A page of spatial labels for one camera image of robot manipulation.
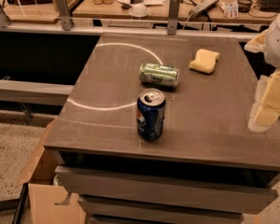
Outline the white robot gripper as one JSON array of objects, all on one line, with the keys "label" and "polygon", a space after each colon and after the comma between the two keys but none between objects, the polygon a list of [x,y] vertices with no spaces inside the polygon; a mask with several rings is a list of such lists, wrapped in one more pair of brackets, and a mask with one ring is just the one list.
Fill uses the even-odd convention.
[{"label": "white robot gripper", "polygon": [[[253,53],[264,51],[266,63],[280,68],[280,13],[268,30],[248,41],[244,49]],[[269,77],[260,76],[247,126],[252,132],[262,133],[270,129],[279,117],[280,69],[277,69]]]}]

